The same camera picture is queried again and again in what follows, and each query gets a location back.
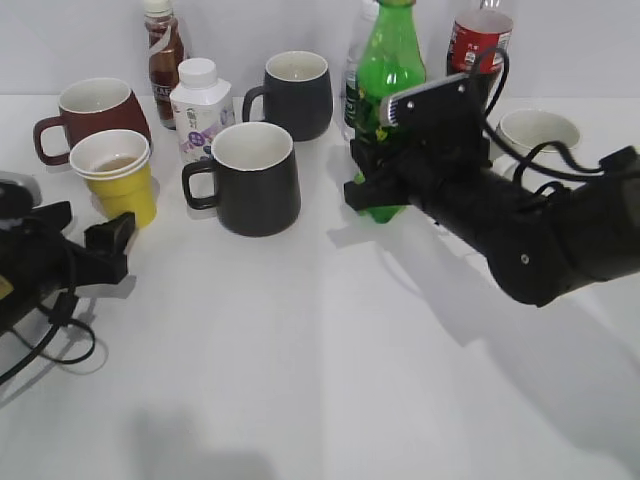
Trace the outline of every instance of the yellow paper cup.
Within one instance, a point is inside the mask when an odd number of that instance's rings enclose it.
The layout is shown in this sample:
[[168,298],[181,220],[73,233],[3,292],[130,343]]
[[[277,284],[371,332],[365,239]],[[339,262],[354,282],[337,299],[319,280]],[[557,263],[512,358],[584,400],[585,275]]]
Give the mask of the yellow paper cup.
[[[156,216],[150,156],[149,142],[138,132],[106,130],[78,143],[69,163],[98,197],[109,219],[133,212],[136,225],[143,228]],[[117,163],[120,165],[107,168]]]

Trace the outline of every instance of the white wall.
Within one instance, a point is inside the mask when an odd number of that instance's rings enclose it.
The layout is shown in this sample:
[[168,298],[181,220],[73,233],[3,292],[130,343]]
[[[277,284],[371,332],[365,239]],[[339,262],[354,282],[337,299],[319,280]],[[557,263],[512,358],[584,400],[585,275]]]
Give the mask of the white wall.
[[[638,96],[638,0],[504,0],[515,5],[512,96]],[[443,74],[453,17],[472,0],[418,0],[423,54]],[[342,67],[359,0],[175,0],[193,52],[213,58],[235,94],[274,53],[310,49]],[[146,32],[139,0],[0,0],[0,94],[56,93],[118,76],[141,94]]]

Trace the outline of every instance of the white bottle cap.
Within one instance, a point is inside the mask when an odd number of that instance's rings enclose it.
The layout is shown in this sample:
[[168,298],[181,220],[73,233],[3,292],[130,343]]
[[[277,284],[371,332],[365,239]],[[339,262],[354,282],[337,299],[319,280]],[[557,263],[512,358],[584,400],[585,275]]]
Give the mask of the white bottle cap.
[[208,58],[190,58],[178,66],[180,82],[186,88],[209,88],[218,83],[218,68]]
[[150,17],[166,17],[173,13],[171,0],[144,0],[144,10]]
[[362,15],[367,20],[376,21],[380,14],[380,4],[376,0],[362,0]]

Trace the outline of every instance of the green plastic bottle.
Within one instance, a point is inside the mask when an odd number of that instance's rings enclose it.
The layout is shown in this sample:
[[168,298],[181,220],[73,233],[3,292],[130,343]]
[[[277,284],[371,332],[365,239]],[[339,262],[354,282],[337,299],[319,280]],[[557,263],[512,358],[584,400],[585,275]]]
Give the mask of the green plastic bottle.
[[[398,128],[380,126],[382,100],[427,81],[413,22],[415,0],[378,0],[380,14],[357,72],[356,139],[368,144],[404,142]],[[356,182],[364,181],[362,175]],[[405,207],[376,207],[367,212],[376,223],[389,223]]]

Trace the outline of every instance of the red bottle label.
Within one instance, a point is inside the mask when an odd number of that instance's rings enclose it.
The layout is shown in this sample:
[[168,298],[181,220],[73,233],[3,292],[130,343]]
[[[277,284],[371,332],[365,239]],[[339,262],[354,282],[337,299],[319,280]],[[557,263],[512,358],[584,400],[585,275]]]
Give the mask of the red bottle label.
[[[503,33],[480,33],[463,27],[458,22],[453,26],[449,44],[449,63],[456,71],[468,72],[476,58],[492,47],[507,49],[511,30]],[[502,56],[487,55],[480,65],[479,73],[495,73],[502,68]]]

